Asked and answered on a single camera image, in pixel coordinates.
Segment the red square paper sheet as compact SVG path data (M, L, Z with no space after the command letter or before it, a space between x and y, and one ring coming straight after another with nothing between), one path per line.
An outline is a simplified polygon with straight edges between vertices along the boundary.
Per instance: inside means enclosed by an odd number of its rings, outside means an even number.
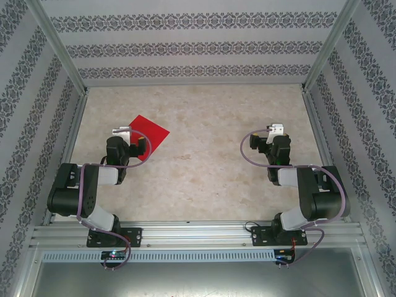
M133 130L142 132L148 137L148 140L152 145L152 151L151 151L152 154L170 133L168 130L162 128L161 126L155 124L154 122L150 121L149 119L141 115L138 115L129 124L129 126ZM130 137L131 144L138 145L139 138L141 138L141 135L133 132ZM144 161L149 155L148 152L149 152L149 145L147 142L146 152L142 156L138 156L138 159L140 161Z

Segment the grey metal sheet panel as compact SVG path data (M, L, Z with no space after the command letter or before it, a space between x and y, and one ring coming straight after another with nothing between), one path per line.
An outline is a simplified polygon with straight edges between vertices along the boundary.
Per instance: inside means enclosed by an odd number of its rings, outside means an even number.
M32 297L365 297L351 248L317 249L291 267L272 262L41 262Z

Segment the small circuit board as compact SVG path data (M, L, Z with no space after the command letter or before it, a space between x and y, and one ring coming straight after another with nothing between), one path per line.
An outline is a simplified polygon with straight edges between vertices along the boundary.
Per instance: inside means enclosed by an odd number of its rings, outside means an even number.
M294 249L276 249L274 250L274 254L276 263L281 265L290 265L296 259Z
M102 251L100 256L100 263L102 266L107 266L112 269L124 262L125 258L125 251Z

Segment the aluminium table side rail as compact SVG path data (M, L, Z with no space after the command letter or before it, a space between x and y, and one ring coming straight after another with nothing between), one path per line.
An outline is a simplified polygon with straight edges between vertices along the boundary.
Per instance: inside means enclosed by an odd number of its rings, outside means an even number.
M330 150L328 149L327 143L325 141L324 133L321 129L319 117L314 108L314 103L312 102L312 98L310 94L304 90L301 92L301 94L304 101L304 105L306 107L309 122L312 127L312 132L314 134L314 138L316 141L317 149L319 151L322 165L323 166L334 165L333 160L331 158Z
M67 105L56 112L56 119L51 122L49 127L49 131L54 137L54 142L51 143L53 150L41 187L40 210L38 213L38 224L41 226L49 225L51 221L52 214L47 207L48 196L59 167L62 163L71 161L82 114L87 102L87 95L87 90L80 96L74 93L70 95Z

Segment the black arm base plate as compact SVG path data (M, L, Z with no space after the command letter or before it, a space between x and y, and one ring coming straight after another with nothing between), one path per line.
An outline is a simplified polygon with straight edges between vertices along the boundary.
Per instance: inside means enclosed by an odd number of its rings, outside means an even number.
M252 245L253 246L307 246L306 234L301 230L285 231L280 229L275 231L271 227L253 226Z
M121 228L119 235L128 240L132 248L140 247L142 240L141 228ZM117 236L90 230L86 246L88 248L124 248L126 243Z

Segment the long aluminium mounting rail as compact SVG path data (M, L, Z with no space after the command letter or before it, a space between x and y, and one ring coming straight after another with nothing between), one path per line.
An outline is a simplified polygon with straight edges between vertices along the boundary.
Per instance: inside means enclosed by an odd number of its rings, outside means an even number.
M141 249L253 249L251 234L244 221L122 222L128 228L141 228ZM338 221L320 226L325 236L320 248L366 246L361 225ZM55 221L36 226L28 246L42 250L86 249L88 229L76 221Z

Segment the aluminium frame post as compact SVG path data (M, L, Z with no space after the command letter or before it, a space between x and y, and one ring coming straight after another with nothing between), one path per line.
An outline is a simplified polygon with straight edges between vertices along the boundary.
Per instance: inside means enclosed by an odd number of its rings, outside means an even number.
M55 29L49 15L45 11L41 0L24 0L28 6L29 11L34 16L41 30L45 34L48 42L50 43L53 51L58 56L61 64L65 68L69 78L72 80L74 87L80 94L85 94L87 87L85 86L81 75L79 74L66 46L62 42L61 37Z
M335 45L339 41L346 25L349 23L353 14L355 13L356 8L360 4L361 0L346 0L343 8L341 9L335 23L330 30L329 35L327 36L319 54L314 61L306 80L302 83L301 89L303 93L309 91L314 85L317 77L321 73L328 57L331 52L335 48Z

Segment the aluminium frame bar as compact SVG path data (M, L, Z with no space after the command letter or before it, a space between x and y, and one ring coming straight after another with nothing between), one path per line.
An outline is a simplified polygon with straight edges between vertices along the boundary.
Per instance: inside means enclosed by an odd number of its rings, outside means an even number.
M32 297L41 267L43 252L38 248L28 248L22 268L17 274L16 283L10 297Z
M352 247L351 252L365 297L385 297L374 262L366 246Z

